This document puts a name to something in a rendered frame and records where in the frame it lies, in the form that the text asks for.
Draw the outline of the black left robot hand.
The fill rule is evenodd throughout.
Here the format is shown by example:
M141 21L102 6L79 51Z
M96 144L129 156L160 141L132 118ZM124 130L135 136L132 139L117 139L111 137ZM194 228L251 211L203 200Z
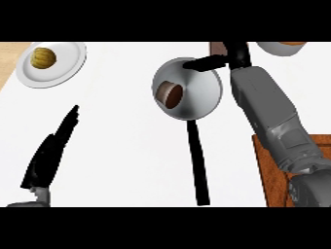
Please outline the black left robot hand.
M80 106L76 105L61 122L56 132L46 136L36 150L21 184L23 189L48 188L52 184L64 150L79 124L79 109Z

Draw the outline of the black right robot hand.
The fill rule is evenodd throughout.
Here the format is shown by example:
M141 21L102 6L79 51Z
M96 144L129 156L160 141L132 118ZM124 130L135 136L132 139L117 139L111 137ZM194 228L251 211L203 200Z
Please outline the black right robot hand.
M185 69L195 70L197 72L206 72L223 67L229 67L231 70L251 67L248 43L247 42L222 42L225 44L228 54L210 55L188 61L183 64Z

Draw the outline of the brown wooden cutting board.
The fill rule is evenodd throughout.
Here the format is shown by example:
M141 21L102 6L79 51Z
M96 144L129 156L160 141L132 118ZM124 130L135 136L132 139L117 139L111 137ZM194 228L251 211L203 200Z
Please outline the brown wooden cutting board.
M312 134L310 137L324 152L324 157L331 160L331 134ZM294 174L279 170L269 151L263 148L256 135L251 137L251 142L259 165L266 206L293 207L294 203L288 187Z

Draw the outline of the brown object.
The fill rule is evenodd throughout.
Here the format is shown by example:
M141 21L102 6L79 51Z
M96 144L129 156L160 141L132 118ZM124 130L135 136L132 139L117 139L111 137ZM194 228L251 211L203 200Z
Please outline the brown object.
M228 54L228 50L226 50L225 44L222 42L211 42L210 43L210 54L211 55L216 55L216 54L226 55Z

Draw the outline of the white bowl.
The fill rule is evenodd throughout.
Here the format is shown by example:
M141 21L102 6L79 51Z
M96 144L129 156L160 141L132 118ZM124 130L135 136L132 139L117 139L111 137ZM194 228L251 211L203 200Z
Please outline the white bowl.
M306 42L259 42L257 45L276 56L293 56L301 50Z

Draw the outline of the white plate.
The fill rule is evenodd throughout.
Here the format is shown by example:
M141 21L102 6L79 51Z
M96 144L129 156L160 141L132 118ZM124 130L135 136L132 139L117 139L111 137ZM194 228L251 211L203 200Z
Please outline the white plate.
M33 66L33 53L37 49L52 52L55 63L43 69ZM86 61L84 42L37 42L24 51L18 65L17 77L21 83L34 89L48 89L68 81L83 68Z

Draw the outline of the yellow-green round squash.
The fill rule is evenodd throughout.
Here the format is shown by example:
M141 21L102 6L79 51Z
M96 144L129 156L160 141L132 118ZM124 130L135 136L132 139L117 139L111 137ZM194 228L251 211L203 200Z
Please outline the yellow-green round squash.
M48 48L36 48L30 55L30 64L37 69L48 69L56 63L56 54Z

